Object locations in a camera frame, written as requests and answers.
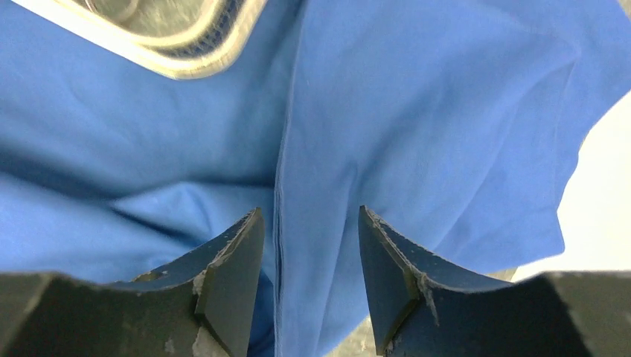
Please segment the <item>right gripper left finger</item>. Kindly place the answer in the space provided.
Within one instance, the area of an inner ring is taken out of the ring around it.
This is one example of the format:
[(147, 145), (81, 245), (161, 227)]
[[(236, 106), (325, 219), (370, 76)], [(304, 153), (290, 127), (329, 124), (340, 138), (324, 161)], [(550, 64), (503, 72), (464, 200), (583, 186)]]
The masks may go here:
[(245, 356), (264, 243), (260, 209), (129, 282), (1, 276), (3, 356)]

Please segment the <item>blue surgical wrap cloth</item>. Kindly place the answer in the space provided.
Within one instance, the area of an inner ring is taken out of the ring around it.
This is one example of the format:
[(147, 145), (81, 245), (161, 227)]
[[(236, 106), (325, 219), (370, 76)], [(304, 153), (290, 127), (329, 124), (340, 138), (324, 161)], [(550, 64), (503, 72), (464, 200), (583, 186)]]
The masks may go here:
[(563, 252), (589, 130), (630, 90), (616, 1), (271, 1), (175, 81), (1, 3), (1, 269), (128, 280), (263, 210), (251, 356), (368, 314), (365, 205), (479, 273)]

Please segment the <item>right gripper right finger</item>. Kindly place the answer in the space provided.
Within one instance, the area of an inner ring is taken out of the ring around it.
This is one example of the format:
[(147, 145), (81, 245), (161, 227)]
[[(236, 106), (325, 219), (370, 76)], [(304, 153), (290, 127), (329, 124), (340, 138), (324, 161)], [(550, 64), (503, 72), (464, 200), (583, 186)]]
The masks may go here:
[(359, 209), (379, 356), (628, 356), (630, 273), (552, 271), (518, 283), (475, 273)]

